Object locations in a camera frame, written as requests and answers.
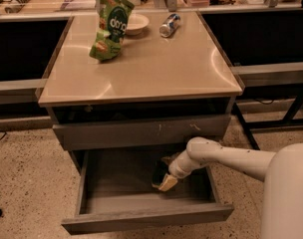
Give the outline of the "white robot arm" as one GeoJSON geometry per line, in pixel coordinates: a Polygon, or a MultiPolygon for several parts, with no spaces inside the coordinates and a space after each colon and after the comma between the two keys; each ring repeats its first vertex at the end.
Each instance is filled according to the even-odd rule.
{"type": "Polygon", "coordinates": [[[211,162],[264,183],[261,239],[303,239],[303,143],[273,152],[227,147],[194,137],[184,151],[157,163],[151,185],[168,191],[211,162]]]}

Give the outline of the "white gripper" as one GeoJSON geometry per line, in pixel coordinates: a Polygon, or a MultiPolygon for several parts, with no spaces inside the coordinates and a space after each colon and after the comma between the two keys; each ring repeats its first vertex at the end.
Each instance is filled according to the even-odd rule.
{"type": "Polygon", "coordinates": [[[159,180],[160,191],[166,192],[172,189],[178,183],[177,179],[188,177],[192,172],[192,162],[185,152],[177,152],[173,155],[164,156],[160,159],[163,163],[169,163],[168,171],[170,174],[165,174],[159,180]]]}

